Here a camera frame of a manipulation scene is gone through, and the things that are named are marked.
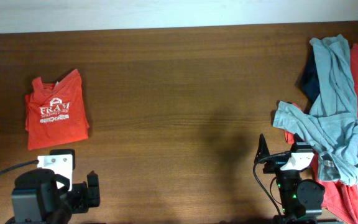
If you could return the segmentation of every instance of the white printed logo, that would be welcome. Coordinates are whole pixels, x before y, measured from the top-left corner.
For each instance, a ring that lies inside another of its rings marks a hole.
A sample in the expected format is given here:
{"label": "white printed logo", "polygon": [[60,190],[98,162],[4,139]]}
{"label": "white printed logo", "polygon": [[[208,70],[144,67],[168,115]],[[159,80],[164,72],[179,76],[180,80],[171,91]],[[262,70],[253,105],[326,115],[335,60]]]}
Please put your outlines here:
{"label": "white printed logo", "polygon": [[50,117],[50,118],[44,118],[40,120],[40,123],[47,123],[47,122],[54,122],[54,121],[60,121],[63,119],[68,119],[68,114],[61,114],[57,117]]}
{"label": "white printed logo", "polygon": [[40,123],[49,123],[49,122],[68,119],[69,109],[70,109],[70,102],[63,103],[61,99],[53,98],[49,102],[49,106],[40,107],[40,112],[41,112]]}
{"label": "white printed logo", "polygon": [[53,99],[49,102],[50,106],[53,106],[54,104],[59,104],[59,103],[62,103],[62,100],[59,99],[59,98],[53,98]]}

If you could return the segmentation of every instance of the orange t-shirt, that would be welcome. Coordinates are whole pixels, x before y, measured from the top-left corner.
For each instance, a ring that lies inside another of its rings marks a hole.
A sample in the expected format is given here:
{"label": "orange t-shirt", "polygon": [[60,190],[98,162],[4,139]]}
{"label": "orange t-shirt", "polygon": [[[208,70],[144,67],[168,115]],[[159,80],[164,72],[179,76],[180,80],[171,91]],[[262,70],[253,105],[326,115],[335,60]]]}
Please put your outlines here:
{"label": "orange t-shirt", "polygon": [[25,96],[29,150],[88,138],[81,84],[77,69],[57,84],[32,81],[34,92]]}

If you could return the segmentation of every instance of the wood grain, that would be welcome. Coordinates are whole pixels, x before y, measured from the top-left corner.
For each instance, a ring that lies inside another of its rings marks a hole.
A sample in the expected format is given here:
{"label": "wood grain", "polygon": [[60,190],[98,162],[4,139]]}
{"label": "wood grain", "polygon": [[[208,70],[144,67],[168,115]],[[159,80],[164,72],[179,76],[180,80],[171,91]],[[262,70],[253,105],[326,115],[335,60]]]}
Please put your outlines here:
{"label": "wood grain", "polygon": [[[0,35],[0,170],[52,149],[26,149],[31,80],[77,68],[90,138],[53,149],[76,150],[74,182],[99,174],[101,206],[72,223],[272,218],[251,171],[258,136],[289,149],[271,113],[278,100],[306,107],[296,81],[308,41],[338,34],[358,43],[358,22]],[[0,177],[0,223],[14,179],[33,168]]]}

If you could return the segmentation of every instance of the white bracket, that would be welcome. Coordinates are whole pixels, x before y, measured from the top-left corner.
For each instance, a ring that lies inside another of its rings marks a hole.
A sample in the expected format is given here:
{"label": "white bracket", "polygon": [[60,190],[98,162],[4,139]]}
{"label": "white bracket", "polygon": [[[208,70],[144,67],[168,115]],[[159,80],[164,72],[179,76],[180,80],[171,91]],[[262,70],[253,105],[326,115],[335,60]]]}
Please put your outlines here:
{"label": "white bracket", "polygon": [[293,152],[288,162],[280,170],[303,170],[310,165],[313,152]]}
{"label": "white bracket", "polygon": [[[53,156],[39,156],[37,158],[39,163],[38,168],[50,169],[55,174],[60,174],[70,180],[70,189],[73,185],[73,156],[71,154],[66,155],[53,155]],[[57,182],[57,188],[63,187],[63,184]]]}

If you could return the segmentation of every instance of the black cable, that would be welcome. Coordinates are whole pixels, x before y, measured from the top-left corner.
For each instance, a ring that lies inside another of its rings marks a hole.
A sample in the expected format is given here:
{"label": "black cable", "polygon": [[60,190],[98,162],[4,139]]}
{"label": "black cable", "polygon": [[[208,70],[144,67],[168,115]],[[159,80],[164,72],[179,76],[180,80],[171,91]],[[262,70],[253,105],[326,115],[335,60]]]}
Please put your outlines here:
{"label": "black cable", "polygon": [[277,210],[277,212],[278,212],[278,216],[280,217],[281,223],[284,224],[283,216],[281,215],[281,212],[280,212],[280,209],[279,209],[277,203],[274,201],[273,197],[270,196],[270,194],[267,192],[266,188],[265,188],[264,185],[260,182],[258,176],[256,175],[256,166],[257,166],[258,164],[263,163],[263,162],[265,162],[267,159],[270,159],[270,158],[272,158],[272,157],[279,156],[279,155],[284,156],[284,155],[286,155],[286,152],[280,153],[280,154],[274,154],[274,155],[265,157],[265,158],[263,158],[263,159],[260,159],[259,161],[257,161],[257,162],[254,163],[254,168],[252,168],[252,171],[254,172],[254,177],[255,177],[255,179],[256,179],[256,182],[259,184],[259,186],[262,188],[262,190],[267,194],[267,196],[269,197],[269,199],[272,201],[272,203],[274,204],[274,207],[276,207],[276,210]]}
{"label": "black cable", "polygon": [[274,180],[277,180],[277,177],[274,177],[274,178],[272,179],[271,183],[270,183],[270,187],[269,187],[270,195],[272,196],[272,198],[273,198],[277,203],[279,203],[280,205],[282,205],[281,202],[278,202],[278,201],[274,198],[274,195],[273,195],[273,193],[272,193],[272,185],[273,185]]}
{"label": "black cable", "polygon": [[34,161],[23,162],[21,164],[14,165],[14,166],[12,166],[12,167],[10,167],[8,169],[4,169],[4,170],[0,171],[0,175],[3,175],[3,174],[5,174],[5,173],[7,173],[9,171],[12,171],[12,170],[20,168],[20,167],[24,167],[24,166],[31,165],[31,164],[38,164],[38,163],[39,163],[38,159],[36,159]]}

